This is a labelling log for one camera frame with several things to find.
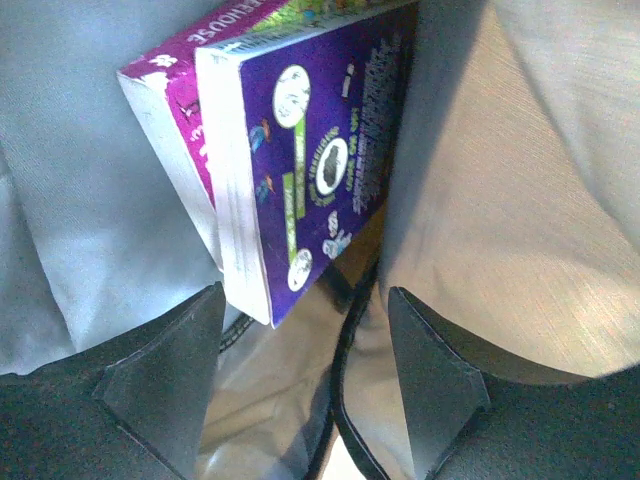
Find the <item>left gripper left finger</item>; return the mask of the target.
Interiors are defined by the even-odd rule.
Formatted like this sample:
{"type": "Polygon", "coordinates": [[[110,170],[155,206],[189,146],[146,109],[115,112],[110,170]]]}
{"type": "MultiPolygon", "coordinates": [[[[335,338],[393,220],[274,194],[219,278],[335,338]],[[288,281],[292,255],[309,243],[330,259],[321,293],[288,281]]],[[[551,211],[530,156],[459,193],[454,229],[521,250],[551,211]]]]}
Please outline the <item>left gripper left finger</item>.
{"type": "Polygon", "coordinates": [[[191,479],[225,296],[208,286],[96,347],[1,378],[4,479],[191,479]]]}

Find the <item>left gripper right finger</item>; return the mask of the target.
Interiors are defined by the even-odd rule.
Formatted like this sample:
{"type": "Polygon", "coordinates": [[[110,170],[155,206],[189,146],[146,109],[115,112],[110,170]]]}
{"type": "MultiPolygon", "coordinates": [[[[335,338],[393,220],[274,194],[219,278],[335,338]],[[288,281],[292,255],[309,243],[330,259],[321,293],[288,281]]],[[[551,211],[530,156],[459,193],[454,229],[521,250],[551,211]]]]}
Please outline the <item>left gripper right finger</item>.
{"type": "Polygon", "coordinates": [[[527,384],[472,362],[487,342],[415,295],[388,296],[418,479],[636,479],[639,369],[527,384]]]}

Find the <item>cream canvas backpack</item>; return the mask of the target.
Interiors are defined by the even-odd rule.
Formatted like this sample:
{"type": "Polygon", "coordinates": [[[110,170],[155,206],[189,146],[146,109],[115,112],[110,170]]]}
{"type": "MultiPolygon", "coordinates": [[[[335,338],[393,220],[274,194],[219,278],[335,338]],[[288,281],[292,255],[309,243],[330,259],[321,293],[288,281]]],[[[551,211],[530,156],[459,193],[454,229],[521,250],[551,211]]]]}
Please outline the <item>cream canvas backpack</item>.
{"type": "Polygon", "coordinates": [[[220,284],[191,479],[418,479],[388,296],[506,380],[639,369],[639,5],[422,1],[383,208],[276,329],[224,275],[116,70],[217,1],[1,5],[1,378],[220,284]]]}

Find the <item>purple Treehouse book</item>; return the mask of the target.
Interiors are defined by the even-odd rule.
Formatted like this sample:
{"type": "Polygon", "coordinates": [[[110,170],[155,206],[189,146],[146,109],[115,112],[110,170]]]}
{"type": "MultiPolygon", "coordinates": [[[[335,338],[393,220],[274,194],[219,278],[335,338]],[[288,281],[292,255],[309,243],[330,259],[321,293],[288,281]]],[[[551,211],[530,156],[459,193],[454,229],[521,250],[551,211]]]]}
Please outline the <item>purple Treehouse book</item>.
{"type": "Polygon", "coordinates": [[[196,231],[222,265],[194,51],[251,31],[261,21],[289,27],[302,16],[293,1],[228,1],[117,72],[133,113],[196,231]]]}

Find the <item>dark purple book underneath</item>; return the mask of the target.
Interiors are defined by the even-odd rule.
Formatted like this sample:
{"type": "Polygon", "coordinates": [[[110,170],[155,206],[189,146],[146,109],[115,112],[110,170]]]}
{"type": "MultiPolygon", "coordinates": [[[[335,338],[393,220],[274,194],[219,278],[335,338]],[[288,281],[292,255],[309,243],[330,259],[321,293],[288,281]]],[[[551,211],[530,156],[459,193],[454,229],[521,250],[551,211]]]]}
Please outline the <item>dark purple book underneath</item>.
{"type": "Polygon", "coordinates": [[[418,5],[335,12],[200,47],[228,303],[277,326],[385,201],[418,5]]]}

